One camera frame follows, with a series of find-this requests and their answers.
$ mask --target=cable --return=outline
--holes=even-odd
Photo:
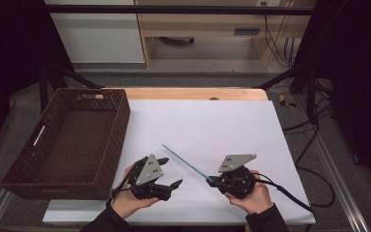
[[[285,61],[288,63],[288,66],[289,68],[291,69],[293,64],[294,64],[294,57],[293,57],[293,54],[294,54],[294,46],[295,46],[295,38],[291,38],[291,48],[290,48],[290,54],[289,56],[287,55],[287,49],[288,49],[288,41],[290,39],[289,38],[286,38],[285,39],[285,44],[284,44],[284,58],[285,58]]]
[[[321,102],[326,101],[326,100],[328,100],[328,99],[322,99],[322,100],[319,100],[319,101],[316,103],[317,107],[319,106],[319,104],[320,104]],[[320,114],[325,113],[325,111],[328,111],[328,110],[330,110],[330,109],[332,109],[332,106],[327,105],[327,106],[325,106],[324,108],[322,108],[318,113],[316,113],[316,116],[319,116]],[[301,128],[301,127],[307,125],[307,124],[310,123],[310,122],[311,122],[311,120],[306,120],[306,121],[304,121],[304,122],[302,122],[302,123],[300,123],[300,124],[298,124],[298,125],[292,126],[292,127],[290,127],[290,128],[282,129],[282,131],[291,131],[291,130],[294,130],[294,129],[298,129],[298,128]]]
[[[138,161],[131,167],[131,169],[128,171],[128,174],[126,174],[125,178],[123,179],[122,183],[115,189],[111,190],[110,197],[106,201],[105,205],[106,207],[110,206],[113,199],[116,197],[117,194],[119,194],[120,191],[122,191],[123,186],[125,185],[125,182],[128,180],[128,177],[130,176],[131,172],[134,170],[134,167],[138,165]]]
[[[301,202],[300,200],[298,200],[293,194],[291,194],[291,192],[289,192],[288,190],[286,190],[284,187],[282,187],[280,185],[277,185],[276,183],[274,183],[273,181],[271,181],[268,177],[266,177],[266,178],[268,179],[268,181],[264,181],[264,180],[261,180],[261,179],[255,179],[255,181],[257,181],[259,183],[264,183],[264,184],[267,184],[267,185],[276,187],[277,190],[279,190],[282,193],[284,193],[284,195],[286,195],[292,201],[294,201],[295,203],[297,203],[299,206],[303,207],[303,209],[309,211],[315,217],[315,219],[317,218],[316,212],[312,208],[310,208],[309,206],[307,206],[306,204],[304,204],[303,202]]]
[[[273,40],[273,37],[271,35],[271,32],[268,28],[268,21],[267,21],[267,16],[264,15],[264,18],[265,18],[265,41],[268,45],[268,47],[270,48],[273,56],[275,57],[276,61],[278,62],[279,65],[283,66],[283,67],[288,67],[288,63],[282,58],[281,54],[279,53],[279,50],[278,50],[278,47],[276,46],[276,43],[275,41]],[[278,54],[279,56],[279,59],[281,59],[283,61],[284,64],[281,64],[281,62],[279,61],[278,57],[276,56],[275,52],[273,51],[273,48],[270,46],[270,43],[268,42],[268,34],[270,34],[270,37],[271,37],[271,40],[272,40],[272,43],[273,43],[273,46],[275,47],[275,50],[276,50],[276,53]]]
[[[316,102],[316,104],[318,105],[323,101],[329,101],[329,100],[330,100],[330,98],[323,98],[323,99],[319,100],[318,102]]]
[[[295,166],[298,166],[298,163],[300,163],[300,160],[302,159],[303,155],[305,155],[305,153],[306,153],[306,151],[308,150],[309,146],[312,144],[312,141],[315,139],[316,134],[318,133],[318,129],[319,129],[319,127],[317,126],[317,127],[316,127],[316,130],[315,130],[315,132],[314,132],[314,134],[312,134],[311,139],[310,139],[309,142],[306,144],[305,148],[303,149],[302,153],[301,153],[300,156],[298,157],[297,161],[295,161]]]
[[[325,118],[326,116],[328,116],[328,115],[331,115],[332,114],[332,112],[333,112],[333,107],[332,106],[330,106],[329,108],[327,108],[327,113],[326,114],[323,114],[323,115],[321,115],[321,117],[320,117],[320,119],[323,119],[323,118]]]
[[[11,110],[13,110],[14,107],[16,106],[16,100],[15,100],[15,99],[9,99],[9,100],[11,100],[11,101],[14,102],[14,105],[12,105],[12,106],[9,108],[9,111],[11,111]]]
[[[270,178],[268,178],[266,175],[261,174],[261,173],[258,173],[258,175],[259,175],[259,176],[262,176],[262,177],[265,177],[267,180],[269,180],[270,182],[273,183],[273,181],[272,181]]]
[[[306,130],[295,131],[295,132],[284,132],[284,134],[297,134],[297,133],[304,133],[304,132],[312,131],[312,130],[314,130],[315,128],[316,128],[316,127],[313,127],[313,128],[310,128],[310,129],[306,129]]]
[[[328,204],[317,204],[317,203],[313,203],[313,202],[311,202],[311,204],[312,204],[313,206],[320,207],[320,208],[327,208],[327,207],[332,206],[333,203],[335,202],[335,191],[334,191],[334,189],[333,189],[333,186],[329,183],[329,181],[328,181],[327,179],[325,179],[322,175],[320,175],[320,174],[318,174],[317,172],[315,172],[315,171],[313,171],[313,170],[310,170],[310,169],[308,169],[308,168],[304,168],[304,167],[297,166],[297,170],[307,171],[307,172],[309,172],[309,173],[311,173],[311,174],[313,174],[313,175],[319,177],[321,180],[323,180],[323,181],[327,184],[327,186],[328,186],[329,189],[330,189],[330,192],[332,193],[332,195],[331,195],[331,199],[330,199],[330,201],[329,201]]]

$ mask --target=wicker basket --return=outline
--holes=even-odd
[[[107,199],[129,114],[125,90],[57,90],[0,187],[30,200]]]

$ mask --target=white table surface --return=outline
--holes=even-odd
[[[170,185],[183,179],[168,201],[159,201],[127,218],[131,224],[246,224],[245,212],[229,204],[217,188],[166,151],[168,146],[207,175],[217,169],[226,155],[256,154],[247,163],[308,204],[282,129],[271,101],[178,101],[131,100],[128,131],[117,168],[114,187],[123,179],[127,166],[150,154],[170,158],[161,168],[157,184]],[[269,186],[287,224],[311,224],[311,213]],[[52,200],[43,222],[92,221],[103,201]]]

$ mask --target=blue stick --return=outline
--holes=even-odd
[[[183,158],[181,158],[179,155],[177,155],[175,152],[173,152],[171,149],[169,149],[167,146],[165,146],[164,144],[161,144],[165,149],[167,149],[170,153],[172,153],[174,156],[176,156],[177,158],[179,158],[180,160],[182,160],[183,162],[185,162],[185,164],[187,164],[188,166],[190,166],[192,169],[194,169],[194,171],[198,172],[198,174],[200,174],[201,176],[203,176],[206,180],[209,180],[210,182],[213,182],[213,180],[208,177],[206,174],[202,173],[200,170],[198,170],[197,168],[195,168],[193,165],[189,164],[187,161],[185,161]]]

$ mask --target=human hand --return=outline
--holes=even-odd
[[[128,175],[130,169],[131,166],[126,168],[125,176]],[[130,190],[122,190],[114,198],[113,202],[111,203],[111,207],[121,218],[127,218],[134,214],[137,210],[150,207],[158,201],[159,199],[156,197],[140,200],[137,199]]]
[[[258,171],[250,170],[255,179],[260,179]],[[264,183],[255,183],[252,192],[244,199],[239,199],[231,193],[224,193],[230,200],[231,205],[238,206],[246,211],[247,214],[261,214],[272,206],[270,193]]]

